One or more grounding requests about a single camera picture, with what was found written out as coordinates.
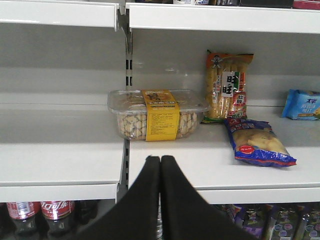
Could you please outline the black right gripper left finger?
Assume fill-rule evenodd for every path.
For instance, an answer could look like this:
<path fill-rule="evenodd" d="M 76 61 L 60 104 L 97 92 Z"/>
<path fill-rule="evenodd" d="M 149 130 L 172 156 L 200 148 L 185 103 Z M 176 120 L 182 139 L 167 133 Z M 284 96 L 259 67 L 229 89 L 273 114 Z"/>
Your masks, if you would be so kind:
<path fill-rule="evenodd" d="M 148 156 L 126 194 L 76 240 L 155 240 L 160 192 L 160 158 Z"/>

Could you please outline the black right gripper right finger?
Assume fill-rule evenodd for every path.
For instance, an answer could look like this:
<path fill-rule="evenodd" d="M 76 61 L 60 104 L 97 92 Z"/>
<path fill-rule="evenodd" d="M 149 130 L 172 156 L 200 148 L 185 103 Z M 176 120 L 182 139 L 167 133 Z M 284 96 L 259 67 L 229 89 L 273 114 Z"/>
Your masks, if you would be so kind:
<path fill-rule="evenodd" d="M 175 158 L 160 162 L 160 197 L 166 240 L 253 240 L 193 188 Z"/>

